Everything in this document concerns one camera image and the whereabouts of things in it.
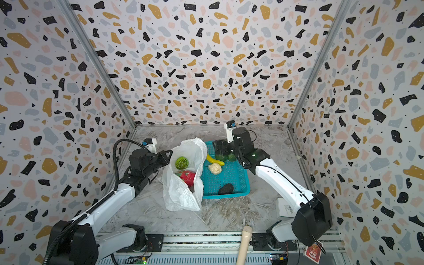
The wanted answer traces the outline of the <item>green avocado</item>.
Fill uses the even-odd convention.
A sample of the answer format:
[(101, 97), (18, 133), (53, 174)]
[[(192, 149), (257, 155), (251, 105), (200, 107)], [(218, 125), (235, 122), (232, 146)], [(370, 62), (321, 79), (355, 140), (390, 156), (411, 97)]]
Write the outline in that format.
[(215, 154), (215, 159), (225, 162), (225, 161), (227, 161), (227, 155)]
[(234, 161), (236, 161), (236, 156), (235, 156), (234, 154), (229, 154), (229, 155), (228, 155), (228, 160), (229, 160), (230, 162), (234, 162)]

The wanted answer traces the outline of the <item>green custard apple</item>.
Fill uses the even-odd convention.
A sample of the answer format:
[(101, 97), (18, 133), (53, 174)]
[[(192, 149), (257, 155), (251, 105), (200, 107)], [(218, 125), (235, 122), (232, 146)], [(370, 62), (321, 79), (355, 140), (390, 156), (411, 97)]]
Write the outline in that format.
[(183, 171), (189, 167), (189, 160), (186, 157), (179, 157), (175, 161), (175, 168)]

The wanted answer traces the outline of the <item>teal plastic basket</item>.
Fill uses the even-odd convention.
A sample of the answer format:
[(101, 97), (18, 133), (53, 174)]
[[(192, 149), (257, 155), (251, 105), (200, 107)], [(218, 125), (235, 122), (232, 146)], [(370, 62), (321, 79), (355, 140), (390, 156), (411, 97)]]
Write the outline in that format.
[[(218, 175), (212, 174), (208, 166), (210, 162), (205, 160), (201, 180), (204, 186), (203, 199), (236, 198), (249, 195), (251, 188), (247, 170), (237, 161), (226, 161), (222, 166), (222, 172)], [(231, 184), (234, 188), (232, 193), (219, 194), (224, 185)]]

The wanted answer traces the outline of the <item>pink dragon fruit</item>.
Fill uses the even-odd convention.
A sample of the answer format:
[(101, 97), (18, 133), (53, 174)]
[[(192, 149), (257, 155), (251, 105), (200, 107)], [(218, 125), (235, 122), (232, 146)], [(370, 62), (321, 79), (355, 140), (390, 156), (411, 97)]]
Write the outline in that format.
[(176, 175), (189, 187), (193, 187), (194, 185), (194, 178), (195, 178), (195, 172), (184, 170), (177, 172)]

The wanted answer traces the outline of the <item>yellow banana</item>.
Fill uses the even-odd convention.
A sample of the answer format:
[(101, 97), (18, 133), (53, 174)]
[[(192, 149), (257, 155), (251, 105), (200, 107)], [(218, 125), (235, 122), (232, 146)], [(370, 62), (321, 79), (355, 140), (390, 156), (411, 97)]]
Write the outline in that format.
[(209, 154), (206, 156), (206, 160), (211, 164), (219, 164), (220, 166), (224, 166), (225, 162), (212, 158)]

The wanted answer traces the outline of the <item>white plastic bag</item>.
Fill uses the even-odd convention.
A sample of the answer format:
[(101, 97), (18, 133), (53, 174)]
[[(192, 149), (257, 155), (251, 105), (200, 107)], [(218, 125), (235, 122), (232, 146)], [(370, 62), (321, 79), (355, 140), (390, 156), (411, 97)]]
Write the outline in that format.
[[(206, 143), (200, 138), (184, 140), (172, 151), (170, 164), (164, 168), (162, 177), (165, 207), (172, 212), (180, 210), (197, 212), (201, 210), (204, 194), (201, 175), (208, 154)], [(183, 172), (176, 167), (177, 160), (181, 157), (188, 160), (187, 170), (194, 173), (191, 188), (178, 175)]]

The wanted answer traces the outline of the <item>dark brown avocado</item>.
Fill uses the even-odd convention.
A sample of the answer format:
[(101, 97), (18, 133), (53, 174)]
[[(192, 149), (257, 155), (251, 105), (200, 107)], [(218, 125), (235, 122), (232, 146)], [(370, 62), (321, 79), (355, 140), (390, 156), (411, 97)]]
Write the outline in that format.
[(234, 191), (234, 186), (231, 183), (227, 183), (219, 189), (218, 195), (232, 194), (233, 191)]

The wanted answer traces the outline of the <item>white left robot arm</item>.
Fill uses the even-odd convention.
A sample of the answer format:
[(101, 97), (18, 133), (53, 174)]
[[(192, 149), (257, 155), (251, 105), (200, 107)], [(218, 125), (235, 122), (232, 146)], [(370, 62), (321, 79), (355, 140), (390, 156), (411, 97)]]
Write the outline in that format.
[(172, 154), (171, 150), (158, 153), (147, 148), (135, 150), (129, 158), (130, 167), (111, 192), (84, 213), (53, 226), (43, 263), (95, 265), (124, 248), (144, 250), (150, 247), (145, 229), (140, 225), (126, 224), (102, 236), (98, 233), (118, 210), (152, 182), (149, 178), (152, 174), (169, 165)]

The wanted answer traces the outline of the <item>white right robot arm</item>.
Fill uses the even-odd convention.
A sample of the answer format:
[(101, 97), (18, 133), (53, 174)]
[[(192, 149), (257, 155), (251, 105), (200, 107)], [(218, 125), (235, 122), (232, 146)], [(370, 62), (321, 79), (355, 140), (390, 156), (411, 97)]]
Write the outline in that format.
[(287, 241), (297, 240), (307, 247), (323, 249), (319, 238), (332, 226), (330, 202), (324, 193), (314, 193), (287, 175), (264, 150), (254, 146), (248, 129), (231, 120), (224, 125), (226, 139), (214, 147), (235, 155), (246, 170), (265, 180), (291, 207), (294, 217), (278, 221), (267, 230), (271, 249), (280, 250)]

